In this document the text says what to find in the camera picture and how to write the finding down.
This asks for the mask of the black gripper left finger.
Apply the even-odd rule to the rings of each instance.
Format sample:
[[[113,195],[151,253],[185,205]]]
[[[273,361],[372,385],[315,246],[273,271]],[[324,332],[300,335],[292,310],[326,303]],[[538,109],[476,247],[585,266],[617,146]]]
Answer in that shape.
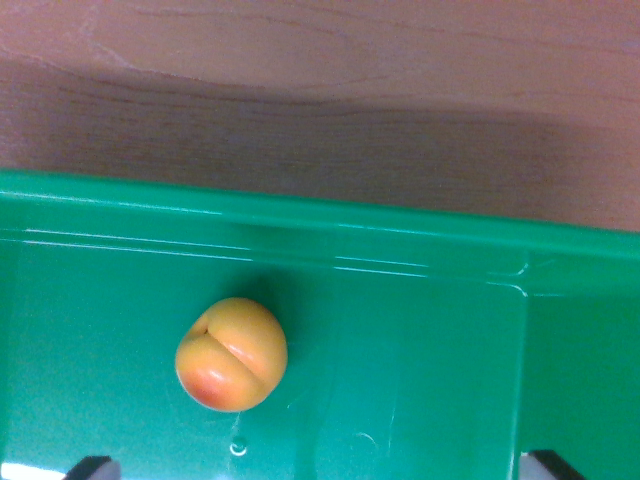
[[[63,477],[64,480],[121,480],[120,463],[110,456],[86,456]]]

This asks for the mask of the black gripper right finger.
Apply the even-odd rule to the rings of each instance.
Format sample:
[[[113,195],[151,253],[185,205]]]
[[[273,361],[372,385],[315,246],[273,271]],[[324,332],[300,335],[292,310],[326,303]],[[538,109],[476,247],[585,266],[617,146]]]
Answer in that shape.
[[[553,450],[534,450],[520,456],[519,480],[586,480]]]

